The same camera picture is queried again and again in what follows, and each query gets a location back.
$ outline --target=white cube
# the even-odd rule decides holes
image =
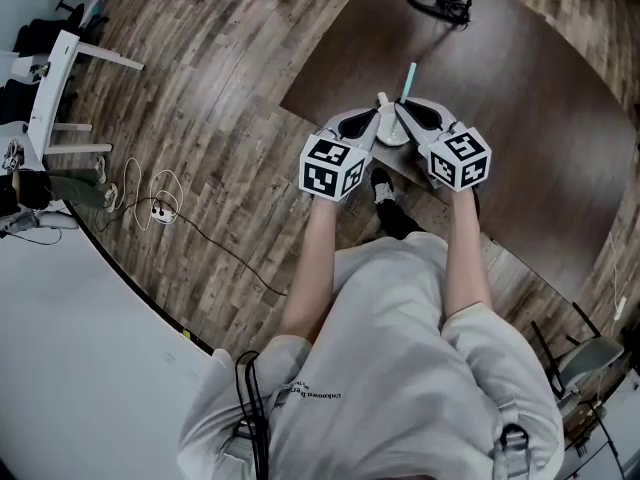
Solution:
[[[491,148],[475,128],[421,146],[420,153],[428,160],[429,174],[456,192],[489,177]]]
[[[311,135],[300,155],[300,188],[340,201],[362,182],[368,158],[344,141]]]

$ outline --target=brown table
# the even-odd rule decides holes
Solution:
[[[616,215],[635,132],[608,87],[544,19],[516,0],[474,0],[453,29],[405,0],[351,0],[282,106],[317,125],[397,97],[445,105],[493,150],[483,230],[573,301]],[[419,183],[411,147],[375,156]]]

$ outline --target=white table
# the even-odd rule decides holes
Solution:
[[[71,67],[79,53],[99,57],[139,71],[144,68],[144,64],[122,57],[116,52],[81,43],[78,36],[65,31],[60,32],[51,55],[49,55],[49,72],[40,81],[28,123],[27,135],[39,160],[42,160],[45,154],[103,153],[112,149],[110,144],[49,145],[51,133],[54,130],[90,132],[93,128],[90,124],[54,122],[67,78],[69,78]]]

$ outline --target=gray t-shirt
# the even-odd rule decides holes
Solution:
[[[554,478],[562,422],[540,363],[481,304],[443,322],[445,262],[446,243],[426,233],[337,253],[313,348],[280,336],[256,362],[270,478],[491,479],[507,413],[529,434],[531,480]],[[181,437],[189,480],[255,477],[250,444],[230,439],[241,417],[234,362],[216,351]]]

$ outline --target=white adapter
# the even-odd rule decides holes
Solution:
[[[176,220],[176,213],[164,201],[155,200],[151,207],[151,216],[160,224],[171,224]]]

